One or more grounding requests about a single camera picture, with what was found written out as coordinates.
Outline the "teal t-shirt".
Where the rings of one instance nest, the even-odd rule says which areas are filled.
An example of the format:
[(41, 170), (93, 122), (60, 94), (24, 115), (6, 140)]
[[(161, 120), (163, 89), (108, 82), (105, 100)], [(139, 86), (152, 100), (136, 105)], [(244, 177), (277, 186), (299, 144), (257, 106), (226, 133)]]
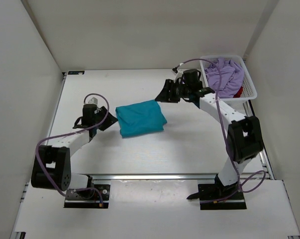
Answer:
[(167, 123), (154, 100), (120, 106), (115, 109), (122, 138), (161, 132)]

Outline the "black label sticker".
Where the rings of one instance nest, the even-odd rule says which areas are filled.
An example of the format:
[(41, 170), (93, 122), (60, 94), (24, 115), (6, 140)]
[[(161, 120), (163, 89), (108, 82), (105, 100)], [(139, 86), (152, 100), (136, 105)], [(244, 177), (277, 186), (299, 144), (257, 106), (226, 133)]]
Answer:
[(85, 71), (69, 71), (68, 75), (83, 75)]

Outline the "lavender t-shirt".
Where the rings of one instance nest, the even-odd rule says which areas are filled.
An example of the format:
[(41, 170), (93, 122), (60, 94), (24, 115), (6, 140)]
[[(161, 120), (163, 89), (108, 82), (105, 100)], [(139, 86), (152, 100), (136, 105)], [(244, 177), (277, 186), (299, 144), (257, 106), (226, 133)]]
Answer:
[(234, 98), (233, 96), (242, 87), (244, 69), (233, 60), (219, 57), (215, 65), (211, 64), (204, 70), (207, 83), (214, 91), (218, 90), (221, 99)]

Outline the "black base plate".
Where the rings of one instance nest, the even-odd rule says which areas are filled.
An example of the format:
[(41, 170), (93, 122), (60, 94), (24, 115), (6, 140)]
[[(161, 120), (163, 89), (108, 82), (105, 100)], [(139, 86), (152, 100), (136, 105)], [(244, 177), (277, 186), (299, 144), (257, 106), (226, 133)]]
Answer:
[(75, 191), (74, 189), (66, 192), (64, 208), (69, 209), (108, 209), (110, 198), (110, 184), (94, 184), (95, 190)]
[(232, 194), (226, 193), (220, 195), (216, 191), (212, 191), (213, 184), (198, 184), (200, 193), (200, 209), (201, 210), (246, 210), (246, 202), (242, 192), (236, 191)]

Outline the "white plastic basket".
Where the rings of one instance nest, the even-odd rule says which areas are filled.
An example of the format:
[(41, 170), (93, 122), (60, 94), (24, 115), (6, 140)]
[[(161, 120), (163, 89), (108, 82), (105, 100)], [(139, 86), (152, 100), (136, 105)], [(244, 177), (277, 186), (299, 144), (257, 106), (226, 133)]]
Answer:
[(218, 97), (229, 105), (257, 98), (257, 91), (242, 58), (237, 55), (202, 56), (202, 80), (206, 87), (219, 89)]

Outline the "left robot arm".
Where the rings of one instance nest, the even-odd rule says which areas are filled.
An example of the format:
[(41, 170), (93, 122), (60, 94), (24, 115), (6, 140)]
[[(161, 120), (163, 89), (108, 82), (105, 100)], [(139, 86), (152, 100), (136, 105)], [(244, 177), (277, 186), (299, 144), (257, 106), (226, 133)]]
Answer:
[(96, 104), (85, 104), (82, 116), (76, 119), (73, 130), (59, 137), (52, 145), (40, 144), (31, 174), (31, 185), (34, 188), (66, 191), (72, 179), (71, 157), (82, 146), (92, 141), (97, 131), (104, 131), (118, 122), (106, 107)]

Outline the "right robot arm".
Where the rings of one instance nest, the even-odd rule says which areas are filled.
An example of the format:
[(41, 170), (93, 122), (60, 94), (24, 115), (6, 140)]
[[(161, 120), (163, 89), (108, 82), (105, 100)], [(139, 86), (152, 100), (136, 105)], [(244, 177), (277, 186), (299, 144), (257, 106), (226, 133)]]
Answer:
[(211, 191), (225, 199), (239, 189), (241, 173), (263, 150), (260, 122), (257, 117), (237, 112), (222, 101), (215, 90), (203, 86), (200, 76), (200, 71), (190, 69), (175, 80), (167, 79), (155, 101), (193, 103), (220, 123), (228, 159), (216, 175)]

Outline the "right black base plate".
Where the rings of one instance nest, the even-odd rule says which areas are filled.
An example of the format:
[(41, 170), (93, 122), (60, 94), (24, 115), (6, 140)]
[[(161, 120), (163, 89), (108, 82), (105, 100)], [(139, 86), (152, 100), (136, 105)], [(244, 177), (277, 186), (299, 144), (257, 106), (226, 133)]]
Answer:
[(200, 209), (201, 210), (246, 210), (246, 202), (242, 192), (236, 191), (232, 194), (226, 193), (220, 195), (216, 191), (212, 191), (213, 184), (198, 184), (200, 193)]

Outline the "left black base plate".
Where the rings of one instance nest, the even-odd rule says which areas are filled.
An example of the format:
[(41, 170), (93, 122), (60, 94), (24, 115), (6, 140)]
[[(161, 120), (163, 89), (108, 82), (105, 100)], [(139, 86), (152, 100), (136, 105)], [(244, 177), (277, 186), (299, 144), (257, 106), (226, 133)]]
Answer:
[(110, 184), (94, 184), (95, 190), (75, 191), (74, 189), (66, 192), (64, 208), (69, 209), (108, 209), (110, 198)]

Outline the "red garment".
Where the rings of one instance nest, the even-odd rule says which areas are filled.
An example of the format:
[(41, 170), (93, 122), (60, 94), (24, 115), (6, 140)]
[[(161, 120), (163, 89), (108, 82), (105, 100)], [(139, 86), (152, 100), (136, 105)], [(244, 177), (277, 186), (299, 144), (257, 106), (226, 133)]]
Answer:
[(240, 87), (238, 92), (233, 97), (234, 98), (239, 98), (239, 97), (241, 97), (242, 93), (243, 93), (243, 87)]

